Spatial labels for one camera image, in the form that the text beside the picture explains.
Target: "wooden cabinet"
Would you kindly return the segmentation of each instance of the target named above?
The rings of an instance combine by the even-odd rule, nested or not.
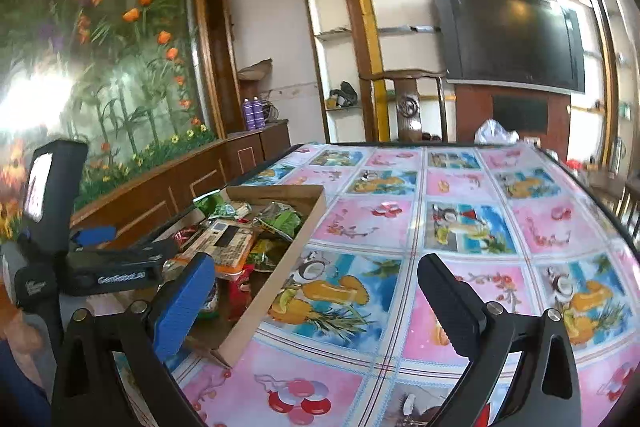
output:
[[[265,160],[263,150],[270,159],[289,147],[286,120],[235,133],[121,185],[76,212],[71,227],[113,225],[117,236],[108,247],[126,247],[187,208],[194,197],[254,169]]]

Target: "black media panel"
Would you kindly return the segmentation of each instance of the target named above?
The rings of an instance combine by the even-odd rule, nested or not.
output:
[[[447,80],[584,92],[574,10],[555,0],[436,0]]]
[[[546,133],[548,106],[544,98],[495,94],[494,120],[508,131]]]

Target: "cardboard box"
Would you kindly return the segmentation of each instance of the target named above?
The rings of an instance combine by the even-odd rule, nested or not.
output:
[[[267,314],[273,299],[287,280],[293,265],[305,248],[311,234],[316,229],[326,203],[322,185],[274,185],[270,187],[227,187],[225,198],[232,201],[246,201],[252,206],[252,217],[271,201],[288,203],[305,217],[298,235],[287,248],[282,259],[271,273],[252,273],[252,295],[254,298],[238,322],[231,327],[225,319],[228,312],[226,302],[227,282],[218,279],[220,301],[216,319],[199,319],[191,327],[184,344],[199,354],[233,366],[242,355],[261,320]],[[262,285],[255,293],[255,286]]]

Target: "television frame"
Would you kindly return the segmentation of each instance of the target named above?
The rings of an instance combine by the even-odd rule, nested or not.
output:
[[[557,0],[542,0],[545,2],[555,2]],[[501,87],[524,87],[526,89],[534,89],[546,92],[554,92],[559,94],[585,93],[585,77],[584,77],[584,49],[582,48],[582,39],[580,38],[580,26],[578,26],[578,18],[575,10],[562,6],[565,21],[571,22],[572,28],[567,27],[569,38],[569,52],[571,56],[572,78],[577,82],[578,89],[565,89],[556,86],[545,86],[544,84],[529,84],[526,82],[511,82],[504,80],[487,80],[463,78],[462,63],[460,57],[460,40],[458,39],[458,30],[456,19],[454,16],[451,0],[435,0],[438,13],[440,15],[440,32],[444,44],[444,58],[447,68],[447,82],[451,84],[474,84],[484,86],[501,86]]]

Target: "white plastic bag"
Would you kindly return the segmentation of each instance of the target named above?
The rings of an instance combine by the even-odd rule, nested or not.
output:
[[[476,143],[516,143],[520,136],[515,131],[506,131],[497,121],[491,118],[485,121],[476,131]]]

